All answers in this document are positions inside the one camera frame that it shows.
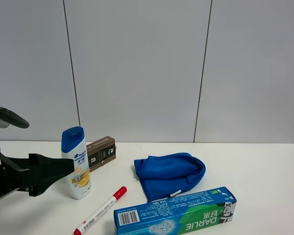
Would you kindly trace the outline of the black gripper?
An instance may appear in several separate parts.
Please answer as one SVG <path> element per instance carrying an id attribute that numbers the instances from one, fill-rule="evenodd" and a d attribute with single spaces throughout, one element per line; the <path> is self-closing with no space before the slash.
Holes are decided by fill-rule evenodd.
<path id="1" fill-rule="evenodd" d="M 0 199 L 15 191 L 39 196 L 73 172 L 72 159 L 54 159 L 40 154 L 29 154 L 27 159 L 10 158 L 0 149 Z"/>

